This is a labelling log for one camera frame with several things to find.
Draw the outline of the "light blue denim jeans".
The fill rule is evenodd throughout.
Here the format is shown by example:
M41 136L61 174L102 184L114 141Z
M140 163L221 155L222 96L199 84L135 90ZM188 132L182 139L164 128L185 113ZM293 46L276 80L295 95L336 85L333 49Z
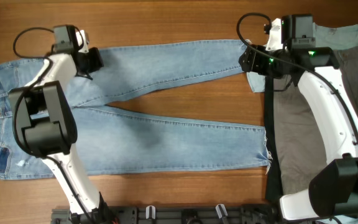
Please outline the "light blue denim jeans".
M90 79L71 80L65 96L78 128L78 155L90 175L211 171L268 166L265 129L248 124L170 118L111 107L155 90L224 78L241 72L240 40L111 47ZM0 179L53 177L42 160L15 142L8 99L29 83L42 61L0 64Z

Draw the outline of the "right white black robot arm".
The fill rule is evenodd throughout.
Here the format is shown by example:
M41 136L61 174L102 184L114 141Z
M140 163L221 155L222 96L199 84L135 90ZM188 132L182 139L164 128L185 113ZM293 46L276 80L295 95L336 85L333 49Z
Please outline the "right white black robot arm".
M290 77L308 102L323 139L326 167L308 188L280 198L283 221L358 214L358 116L345 91L339 62L317 47L310 14L269 19L265 45L247 44L241 69L269 78Z

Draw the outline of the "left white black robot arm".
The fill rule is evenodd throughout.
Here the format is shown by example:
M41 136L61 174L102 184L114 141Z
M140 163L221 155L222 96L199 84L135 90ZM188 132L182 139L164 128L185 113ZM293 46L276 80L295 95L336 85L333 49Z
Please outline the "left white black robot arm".
M68 222L119 223L80 161L78 131L64 94L71 79L92 79L90 74L102 68L103 61L76 26L55 26L50 32L55 42L41 58L43 67L32 81L8 94L14 139L53 172L70 204Z

